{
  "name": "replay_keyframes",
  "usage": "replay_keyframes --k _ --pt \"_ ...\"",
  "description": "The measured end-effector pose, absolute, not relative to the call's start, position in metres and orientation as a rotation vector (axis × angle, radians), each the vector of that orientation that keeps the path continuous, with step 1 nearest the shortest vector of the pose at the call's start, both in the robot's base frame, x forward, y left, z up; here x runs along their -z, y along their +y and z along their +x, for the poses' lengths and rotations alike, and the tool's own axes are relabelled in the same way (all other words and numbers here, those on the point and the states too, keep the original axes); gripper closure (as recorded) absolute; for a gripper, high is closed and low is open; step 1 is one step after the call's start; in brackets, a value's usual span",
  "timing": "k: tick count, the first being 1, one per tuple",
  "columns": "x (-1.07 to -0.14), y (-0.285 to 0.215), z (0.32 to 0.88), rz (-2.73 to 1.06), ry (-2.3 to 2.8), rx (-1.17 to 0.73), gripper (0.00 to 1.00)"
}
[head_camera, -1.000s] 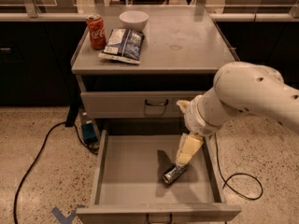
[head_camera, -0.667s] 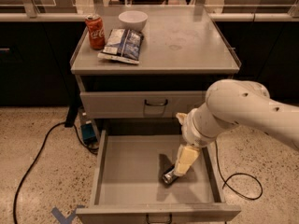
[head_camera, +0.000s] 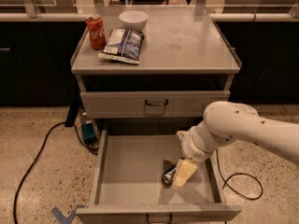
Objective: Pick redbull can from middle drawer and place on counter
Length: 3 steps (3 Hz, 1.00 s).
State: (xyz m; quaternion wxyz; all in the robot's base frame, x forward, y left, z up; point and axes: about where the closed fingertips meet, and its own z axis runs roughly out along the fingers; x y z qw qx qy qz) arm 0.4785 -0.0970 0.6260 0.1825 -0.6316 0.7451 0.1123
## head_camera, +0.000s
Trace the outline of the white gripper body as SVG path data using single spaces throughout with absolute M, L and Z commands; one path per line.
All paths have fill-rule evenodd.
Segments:
M 213 134 L 204 122 L 181 133 L 181 150 L 185 158 L 202 162 L 212 156 L 218 148 Z

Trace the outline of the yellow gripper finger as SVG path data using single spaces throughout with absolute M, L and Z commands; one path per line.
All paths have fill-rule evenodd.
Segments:
M 179 159 L 176 165 L 176 172 L 173 178 L 172 187 L 175 189 L 182 188 L 196 170 L 196 162 L 188 159 Z
M 186 135 L 186 131 L 177 131 L 177 136 L 178 136 L 178 139 L 180 140 L 180 145 L 182 147 L 184 147 L 184 144 L 185 144 L 185 135 Z

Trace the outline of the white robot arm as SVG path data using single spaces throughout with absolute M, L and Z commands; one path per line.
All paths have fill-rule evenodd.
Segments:
M 294 164 L 299 163 L 299 125 L 261 117 L 250 105 L 218 101 L 208 105 L 203 120 L 177 132 L 183 157 L 173 177 L 174 188 L 183 187 L 198 164 L 215 150 L 240 140 L 255 144 Z

